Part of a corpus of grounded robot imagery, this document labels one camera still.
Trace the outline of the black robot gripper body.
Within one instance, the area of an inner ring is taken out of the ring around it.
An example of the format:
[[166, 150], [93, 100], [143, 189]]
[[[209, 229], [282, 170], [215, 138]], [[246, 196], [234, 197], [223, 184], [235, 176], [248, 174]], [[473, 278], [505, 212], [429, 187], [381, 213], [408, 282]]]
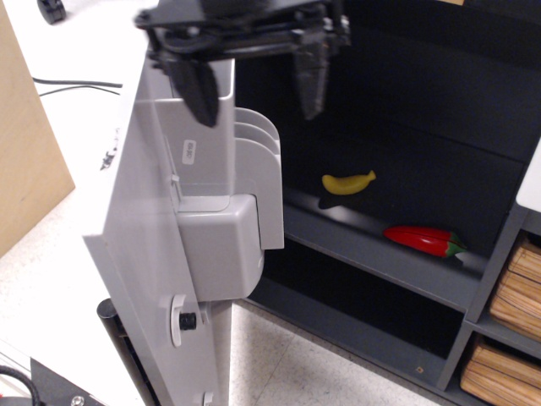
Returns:
[[295, 53], [350, 43], [342, 1], [160, 1], [134, 20], [151, 56], [211, 62]]

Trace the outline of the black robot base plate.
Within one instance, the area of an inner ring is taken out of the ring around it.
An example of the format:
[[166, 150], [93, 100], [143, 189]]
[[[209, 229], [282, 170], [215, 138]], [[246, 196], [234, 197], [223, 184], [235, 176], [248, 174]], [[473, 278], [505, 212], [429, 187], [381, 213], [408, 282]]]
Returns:
[[35, 359], [30, 359], [30, 375], [44, 405], [103, 405], [89, 392], [74, 385]]

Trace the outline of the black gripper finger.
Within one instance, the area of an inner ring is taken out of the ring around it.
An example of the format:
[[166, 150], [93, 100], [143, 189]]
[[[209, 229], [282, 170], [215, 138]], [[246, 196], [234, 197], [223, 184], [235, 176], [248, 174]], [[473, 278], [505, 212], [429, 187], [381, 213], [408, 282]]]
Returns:
[[293, 62], [302, 112], [305, 119], [312, 120], [325, 108], [328, 46], [324, 42], [304, 44], [293, 54]]
[[214, 128], [219, 111], [218, 87], [207, 62], [169, 58], [163, 62], [174, 89], [200, 124]]

